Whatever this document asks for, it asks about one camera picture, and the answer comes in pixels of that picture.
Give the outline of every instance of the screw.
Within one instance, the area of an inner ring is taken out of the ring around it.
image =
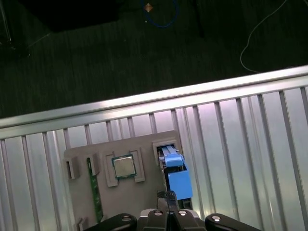
[[[123,216],[122,221],[130,221],[131,218],[129,216]]]
[[[221,218],[218,216],[212,216],[212,220],[216,221],[216,222],[220,222]]]
[[[179,214],[180,214],[181,216],[185,216],[185,215],[187,214],[187,212],[186,212],[186,211],[181,210],[181,211],[179,211]]]
[[[160,216],[160,215],[162,215],[162,214],[163,214],[163,212],[162,212],[162,211],[157,210],[157,211],[155,211],[155,212],[154,212],[154,214],[155,214],[156,216]]]

